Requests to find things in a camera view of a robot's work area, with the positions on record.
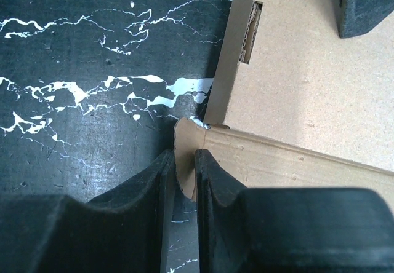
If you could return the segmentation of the brown cardboard box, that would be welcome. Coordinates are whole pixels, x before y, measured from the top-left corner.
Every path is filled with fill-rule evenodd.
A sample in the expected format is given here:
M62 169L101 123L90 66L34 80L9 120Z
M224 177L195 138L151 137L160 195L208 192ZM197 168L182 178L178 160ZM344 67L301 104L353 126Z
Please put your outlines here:
M203 124L176 123L182 193L211 152L248 187L361 187L393 203L393 12L339 37L339 0L233 0Z

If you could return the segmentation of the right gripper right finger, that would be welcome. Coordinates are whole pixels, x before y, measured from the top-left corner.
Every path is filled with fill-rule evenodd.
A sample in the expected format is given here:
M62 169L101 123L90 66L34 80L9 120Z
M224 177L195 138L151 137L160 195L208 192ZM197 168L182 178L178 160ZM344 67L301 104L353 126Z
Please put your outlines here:
M195 152L201 272L392 272L393 215L365 188L248 188Z

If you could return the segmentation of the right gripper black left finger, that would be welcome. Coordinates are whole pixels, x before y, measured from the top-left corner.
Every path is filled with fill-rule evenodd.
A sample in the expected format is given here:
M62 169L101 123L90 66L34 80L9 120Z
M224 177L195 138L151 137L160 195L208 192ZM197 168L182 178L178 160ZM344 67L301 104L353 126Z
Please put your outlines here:
M164 272L175 157L87 203L68 195L1 196L2 272Z

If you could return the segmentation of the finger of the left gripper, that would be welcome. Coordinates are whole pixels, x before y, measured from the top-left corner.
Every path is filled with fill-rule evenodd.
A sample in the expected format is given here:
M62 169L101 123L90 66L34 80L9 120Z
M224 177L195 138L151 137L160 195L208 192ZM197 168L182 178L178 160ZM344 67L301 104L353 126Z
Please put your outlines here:
M342 39L364 35L393 12L393 0L339 0Z

